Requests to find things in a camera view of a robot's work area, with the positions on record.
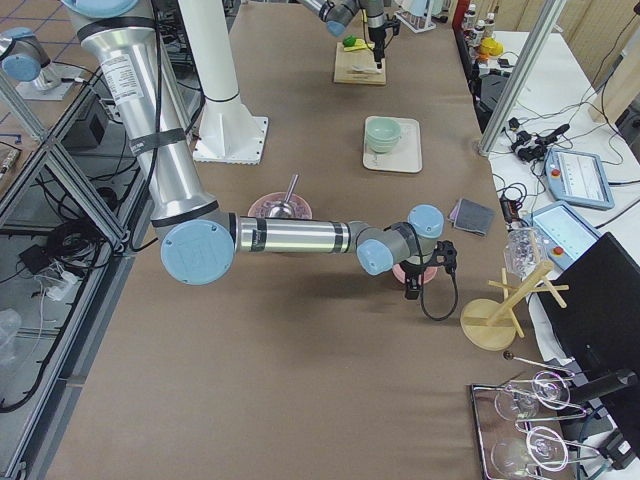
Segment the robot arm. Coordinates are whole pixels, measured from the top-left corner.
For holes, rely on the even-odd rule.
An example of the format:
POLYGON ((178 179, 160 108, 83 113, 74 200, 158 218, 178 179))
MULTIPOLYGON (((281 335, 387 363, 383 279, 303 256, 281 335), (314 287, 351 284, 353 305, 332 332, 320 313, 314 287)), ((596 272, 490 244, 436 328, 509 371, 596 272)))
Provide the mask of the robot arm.
POLYGON ((355 253, 377 275, 400 266, 405 294, 417 297, 422 273, 443 263, 453 246, 442 239, 443 215, 414 207, 408 218, 379 229, 348 223, 239 216, 206 192, 195 159, 257 163, 268 121, 243 104, 228 27, 218 1, 179 5, 204 95, 199 140, 177 111, 174 79, 162 63, 160 29, 149 1, 66 3, 82 47, 98 60, 154 202, 152 225, 167 272, 189 285, 222 277, 239 251, 355 253))
POLYGON ((300 0, 299 3, 313 12, 326 24, 334 36, 342 35, 353 18, 363 11, 366 14, 369 39, 374 43, 373 56, 378 69, 385 57, 387 17, 379 0, 316 1, 300 0))

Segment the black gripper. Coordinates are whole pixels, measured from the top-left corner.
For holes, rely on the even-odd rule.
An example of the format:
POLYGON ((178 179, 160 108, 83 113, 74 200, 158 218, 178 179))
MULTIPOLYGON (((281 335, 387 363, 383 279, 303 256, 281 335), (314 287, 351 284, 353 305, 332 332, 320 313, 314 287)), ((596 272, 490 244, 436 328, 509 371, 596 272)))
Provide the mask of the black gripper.
POLYGON ((386 41, 386 28, 384 27, 383 20, 368 20, 368 34, 369 39, 373 42, 373 56, 374 62, 378 69, 382 68, 382 60, 384 58, 385 41, 386 41))
POLYGON ((407 300, 418 299, 425 283, 424 277, 430 276, 433 273, 433 268, 424 264, 403 262, 402 271, 404 272, 405 298, 407 300))

